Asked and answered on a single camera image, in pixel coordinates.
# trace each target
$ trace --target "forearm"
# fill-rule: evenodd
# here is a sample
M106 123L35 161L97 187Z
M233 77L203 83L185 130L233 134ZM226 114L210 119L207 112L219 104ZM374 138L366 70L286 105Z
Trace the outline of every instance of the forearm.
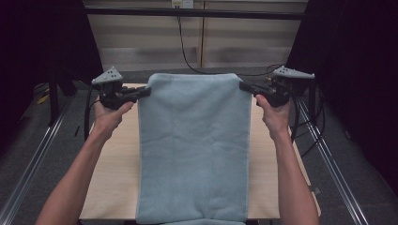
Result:
M299 167L288 132L275 138L282 224L319 224L313 195Z
M37 224L76 224L106 138L93 131L44 204Z

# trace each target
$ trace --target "light blue towel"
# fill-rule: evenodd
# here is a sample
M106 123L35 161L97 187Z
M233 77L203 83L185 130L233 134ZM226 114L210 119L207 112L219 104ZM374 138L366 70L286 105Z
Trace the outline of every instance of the light blue towel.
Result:
M150 77L151 96L138 103L138 223L246 220L252 97L239 81L235 74Z

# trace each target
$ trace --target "finger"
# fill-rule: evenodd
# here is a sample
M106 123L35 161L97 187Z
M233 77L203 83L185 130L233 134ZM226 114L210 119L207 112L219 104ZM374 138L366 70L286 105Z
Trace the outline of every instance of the finger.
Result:
M131 107L134 105L134 102L132 101L128 101L126 103L124 103L117 111L120 114L124 114L127 113L129 110L131 110Z
M263 108L264 108L264 107L266 107L266 108L270 107L270 105L269 105L267 99L266 99L264 96L262 96L262 95L256 95L255 98L257 99L257 102L258 102L258 104L259 104L261 107L263 107Z

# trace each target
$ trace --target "black cable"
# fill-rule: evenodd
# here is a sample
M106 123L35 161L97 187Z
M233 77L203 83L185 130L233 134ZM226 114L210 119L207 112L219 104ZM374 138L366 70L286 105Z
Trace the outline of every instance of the black cable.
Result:
M321 93L320 93L319 89L318 89L318 95L319 95L319 103L318 103L317 111L316 111L316 114L315 114L315 120L318 119L319 114L322 112L323 104L324 104L324 101L325 101L325 98L323 97L323 95L321 96ZM298 126L301 127L303 125L307 125L308 123L310 123L310 121L305 121L305 122L299 123ZM301 137L304 134L307 134L308 132L310 132L310 130L307 130L307 131L297 135L296 138Z
M91 108L93 107L93 105L95 104L95 103L97 103L97 102L99 102L99 100L96 100L96 101L94 101L93 103L91 103L91 105L90 105L90 110L91 110Z
M309 132L310 132L310 130L307 130L307 131L305 131L305 132L300 133L299 135L296 135L296 139L299 138L299 137L302 137L302 136L304 136L304 135L306 135L306 134L308 134Z
M316 146L316 144L319 143L319 140L322 138L322 134L325 130L325 124L326 124L325 109L323 107L323 103L321 111L322 111L322 120L323 120L321 131L319 132L319 135L316 137L315 142L303 154L301 154L302 158L304 158Z
M298 101L293 93L292 93L292 99L293 99L293 103L295 105L295 122L293 124L292 134L290 135L290 139L292 140L292 142L294 142L295 139L297 138L296 134L297 134L298 128L299 128L299 104L298 104Z
M87 140L88 133L90 131L90 99L91 99L91 92L93 91L93 85L90 85L90 89L87 93L87 100L85 101L85 111L84 111L84 140Z
M208 74L208 75L214 75L214 74L220 74L220 73L212 73L212 72L204 72L204 71L200 71L196 68L193 68L190 63L187 60L187 55L185 54L185 48L184 48L184 40L182 39L182 25L181 25L181 17L176 17L178 20L178 31L179 31L179 38L181 40L181 49L182 49L182 55L184 56L184 61L185 64L187 64L187 66L193 70L196 73L199 74ZM284 64L273 64L273 65L269 65L267 67L267 71L264 73L260 73L260 74L237 74L238 76L244 76L244 77L258 77L258 76L265 76L268 75L270 73L272 73L275 69L280 68L281 66L283 66ZM271 67L276 67L274 68L272 71L268 71L269 68Z

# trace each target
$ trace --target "wooden surface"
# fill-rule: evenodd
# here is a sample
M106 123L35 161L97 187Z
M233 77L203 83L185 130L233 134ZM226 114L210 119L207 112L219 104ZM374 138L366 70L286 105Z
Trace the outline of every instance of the wooden surface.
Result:
M262 114L262 109L255 105L253 98L248 218L279 218L275 147L268 135L267 127L261 120ZM135 219L140 174L139 158L138 110L134 105L132 110L123 116L123 122L103 147L81 219ZM298 161L309 183L299 157Z

